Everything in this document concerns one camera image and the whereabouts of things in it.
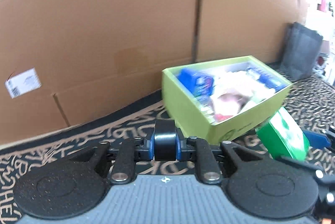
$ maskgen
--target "gray bag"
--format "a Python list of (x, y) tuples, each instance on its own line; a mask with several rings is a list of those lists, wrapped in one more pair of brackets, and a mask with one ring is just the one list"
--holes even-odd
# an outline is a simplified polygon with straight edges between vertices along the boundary
[(318, 57), (323, 37), (316, 31), (299, 23), (288, 28), (286, 48), (280, 70), (293, 80), (312, 75), (312, 69)]

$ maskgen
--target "box contents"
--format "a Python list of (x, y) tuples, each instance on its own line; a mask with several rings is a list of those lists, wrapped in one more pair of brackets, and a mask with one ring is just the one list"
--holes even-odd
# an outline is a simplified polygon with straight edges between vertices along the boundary
[(178, 80), (200, 102), (201, 111), (210, 123), (245, 112), (286, 87), (257, 67), (236, 72), (226, 69), (224, 66), (201, 71), (183, 68), (178, 75)]

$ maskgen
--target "open box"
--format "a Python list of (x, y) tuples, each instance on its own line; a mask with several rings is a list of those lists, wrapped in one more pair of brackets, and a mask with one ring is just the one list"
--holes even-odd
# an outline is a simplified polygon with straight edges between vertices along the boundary
[[(179, 82), (177, 75), (186, 67), (200, 71), (222, 66), (226, 71), (232, 72), (246, 70), (249, 66), (259, 67), (287, 86), (245, 112), (222, 122), (211, 123), (211, 120), (201, 112), (200, 102)], [(194, 135), (206, 139), (210, 144), (218, 144), (223, 140), (233, 140), (241, 136), (272, 116), (282, 105), (291, 85), (290, 81), (261, 61), (252, 56), (245, 56), (164, 69), (162, 94), (169, 116), (175, 120), (184, 136)]]

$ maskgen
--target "black patterned rug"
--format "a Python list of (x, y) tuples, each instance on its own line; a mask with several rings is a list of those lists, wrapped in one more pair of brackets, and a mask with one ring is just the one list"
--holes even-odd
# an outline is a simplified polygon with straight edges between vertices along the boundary
[[(329, 125), (334, 125), (335, 90), (315, 76), (295, 82), (284, 106), (299, 126), (306, 130), (327, 130)], [(1, 150), (0, 223), (14, 223), (21, 217), (13, 201), (12, 189), (15, 181), (26, 172), (100, 140), (120, 143), (129, 137), (145, 136), (153, 131), (157, 118), (168, 118), (160, 91), (78, 128)], [(235, 142), (267, 154), (266, 148), (252, 131)], [(328, 150), (311, 148), (306, 161), (322, 166), (332, 174), (335, 171), (334, 157)], [(141, 174), (190, 174), (193, 168), (191, 162), (151, 161), (137, 164), (137, 172)]]

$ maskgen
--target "green package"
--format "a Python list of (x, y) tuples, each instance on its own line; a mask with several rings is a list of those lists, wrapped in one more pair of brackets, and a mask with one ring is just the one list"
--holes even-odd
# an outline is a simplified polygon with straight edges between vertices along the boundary
[(287, 156), (305, 160), (309, 141), (284, 107), (256, 128), (256, 133), (274, 159)]

